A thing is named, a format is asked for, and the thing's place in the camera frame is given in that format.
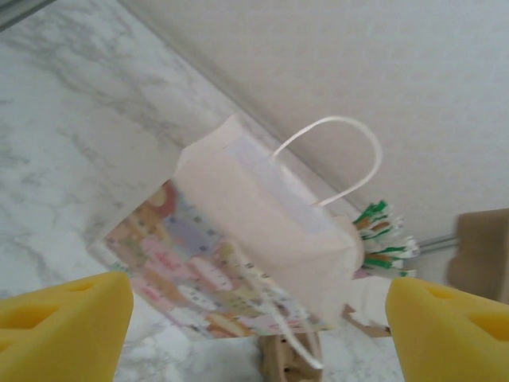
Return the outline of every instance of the white paper bag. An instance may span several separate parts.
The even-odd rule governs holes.
[[[280,149],[328,121],[352,123],[342,117],[323,119]],[[361,185],[378,169],[377,143],[375,138],[376,165]],[[232,116],[184,149],[174,179],[189,200],[238,241],[256,266],[310,312],[335,324],[359,248],[352,231],[345,229],[350,224],[334,221],[272,154]]]

